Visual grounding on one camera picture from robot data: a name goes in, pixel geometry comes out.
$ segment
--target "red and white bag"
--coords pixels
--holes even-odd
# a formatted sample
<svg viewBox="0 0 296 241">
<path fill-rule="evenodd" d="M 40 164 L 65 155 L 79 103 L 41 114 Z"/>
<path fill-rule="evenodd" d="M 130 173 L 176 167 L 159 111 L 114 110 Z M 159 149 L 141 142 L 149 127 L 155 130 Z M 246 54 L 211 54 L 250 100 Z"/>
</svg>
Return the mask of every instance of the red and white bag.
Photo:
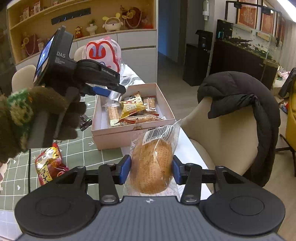
<svg viewBox="0 0 296 241">
<path fill-rule="evenodd" d="M 120 73 L 121 48 L 110 37 L 89 42 L 82 52 L 82 58 L 95 60 Z"/>
</svg>

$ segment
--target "green knit cuff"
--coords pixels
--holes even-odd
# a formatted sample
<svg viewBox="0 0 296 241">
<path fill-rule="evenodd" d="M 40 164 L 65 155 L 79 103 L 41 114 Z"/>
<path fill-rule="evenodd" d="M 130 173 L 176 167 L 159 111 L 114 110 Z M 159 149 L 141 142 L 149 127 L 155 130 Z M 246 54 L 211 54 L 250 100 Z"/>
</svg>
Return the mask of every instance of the green knit cuff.
<svg viewBox="0 0 296 241">
<path fill-rule="evenodd" d="M 7 107 L 13 121 L 12 130 L 23 152 L 27 150 L 27 140 L 33 123 L 32 101 L 27 89 L 7 98 Z"/>
</svg>

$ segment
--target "gloved hand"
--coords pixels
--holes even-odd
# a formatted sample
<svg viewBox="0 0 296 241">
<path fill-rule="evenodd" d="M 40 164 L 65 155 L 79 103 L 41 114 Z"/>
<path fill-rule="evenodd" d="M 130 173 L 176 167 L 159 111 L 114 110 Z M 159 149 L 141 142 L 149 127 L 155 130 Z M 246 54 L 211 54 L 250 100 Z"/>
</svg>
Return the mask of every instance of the gloved hand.
<svg viewBox="0 0 296 241">
<path fill-rule="evenodd" d="M 41 86 L 24 89 L 8 98 L 0 96 L 0 162 L 27 150 L 27 140 L 33 124 L 34 115 L 41 110 L 60 114 L 67 110 L 60 128 L 58 140 L 75 139 L 80 115 L 86 111 L 85 102 L 80 96 L 72 103 L 51 88 Z"/>
</svg>

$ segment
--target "wooden shelf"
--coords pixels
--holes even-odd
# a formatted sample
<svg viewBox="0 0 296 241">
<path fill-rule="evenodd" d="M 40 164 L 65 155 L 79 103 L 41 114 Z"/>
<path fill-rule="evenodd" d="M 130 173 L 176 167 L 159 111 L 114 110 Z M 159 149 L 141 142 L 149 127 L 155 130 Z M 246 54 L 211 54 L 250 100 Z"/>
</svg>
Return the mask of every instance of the wooden shelf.
<svg viewBox="0 0 296 241">
<path fill-rule="evenodd" d="M 59 10 L 59 9 L 65 8 L 65 7 L 69 7 L 69 6 L 72 6 L 72 5 L 76 5 L 76 4 L 84 3 L 84 2 L 89 2 L 89 1 L 93 1 L 93 0 L 83 0 L 83 1 L 82 0 L 68 0 L 68 1 L 65 1 L 65 2 L 62 2 L 62 3 L 59 3 L 57 5 L 48 7 L 46 9 L 40 11 L 39 13 L 34 14 L 34 15 L 26 18 L 25 20 L 17 23 L 13 27 L 11 27 L 10 30 L 13 30 L 13 29 L 15 29 L 15 28 L 17 28 L 19 26 L 22 26 L 23 24 L 28 24 L 28 21 L 33 20 L 34 18 L 36 18 L 38 16 L 47 15 L 47 14 L 49 14 L 51 12 L 56 11 L 56 10 Z"/>
<path fill-rule="evenodd" d="M 126 30 L 119 30 L 119 31 L 112 31 L 112 32 L 103 32 L 103 33 L 99 33 L 91 36 L 84 36 L 79 39 L 73 39 L 73 42 L 94 38 L 94 37 L 99 37 L 99 36 L 104 36 L 104 35 L 109 35 L 109 34 L 119 34 L 119 33 L 137 32 L 137 31 L 156 31 L 156 29 L 155 28 L 137 28 L 137 29 L 126 29 Z"/>
<path fill-rule="evenodd" d="M 85 36 L 85 37 L 82 37 L 82 38 L 79 38 L 79 39 L 73 39 L 73 42 L 77 42 L 77 41 L 80 41 L 80 40 L 84 40 L 84 39 L 90 39 L 90 38 L 94 38 L 94 37 L 99 37 L 99 36 L 105 36 L 105 35 L 109 35 L 109 34 L 119 34 L 119 33 L 128 33 L 128 32 L 138 32 L 138 31 L 156 31 L 156 29 L 149 29 L 149 28 L 138 28 L 138 29 L 128 29 L 128 30 L 119 30 L 119 31 L 112 31 L 112 32 L 104 32 L 104 33 L 99 33 L 99 34 L 95 34 L 95 35 L 91 35 L 91 36 Z M 16 64 L 20 64 L 22 62 L 25 62 L 26 60 L 30 59 L 30 58 L 33 58 L 37 55 L 39 55 L 40 52 L 38 53 L 35 53 L 19 62 L 17 62 Z"/>
</svg>

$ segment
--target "table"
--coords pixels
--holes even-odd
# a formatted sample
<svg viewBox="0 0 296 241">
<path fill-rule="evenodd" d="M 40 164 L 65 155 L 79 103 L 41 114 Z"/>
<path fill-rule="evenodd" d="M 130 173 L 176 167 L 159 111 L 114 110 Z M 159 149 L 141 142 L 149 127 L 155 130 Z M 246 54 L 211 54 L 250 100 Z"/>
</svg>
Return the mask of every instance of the table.
<svg viewBox="0 0 296 241">
<path fill-rule="evenodd" d="M 128 66 L 125 73 L 136 75 Z M 143 84 L 142 80 L 136 80 L 134 84 Z M 97 96 L 85 96 L 81 101 L 87 105 L 86 115 L 92 117 L 96 105 Z M 97 169 L 100 165 L 113 162 L 118 163 L 125 154 L 130 154 L 129 147 L 115 148 L 108 150 L 98 150 L 92 139 L 91 127 L 85 131 L 77 130 L 78 137 L 75 140 L 58 141 L 61 150 L 63 162 L 71 169 L 76 166 L 86 166 L 86 169 Z M 35 169 L 35 159 L 44 151 L 43 149 L 31 150 L 30 165 L 30 186 L 31 191 L 40 187 L 37 172 Z M 203 169 L 207 169 L 206 164 L 186 136 L 180 129 L 179 140 L 175 155 L 183 163 L 195 163 Z M 28 158 L 29 154 L 21 153 L 8 164 L 4 181 L 1 184 L 3 191 L 0 193 L 0 236 L 15 240 L 21 231 L 15 221 L 14 212 L 16 203 L 28 193 Z M 119 197 L 123 195 L 123 186 L 116 185 Z M 180 195 L 184 185 L 178 186 Z M 93 199 L 99 199 L 99 185 L 89 184 L 88 195 Z M 207 199 L 211 195 L 210 190 L 205 184 L 202 184 L 201 199 Z"/>
</svg>

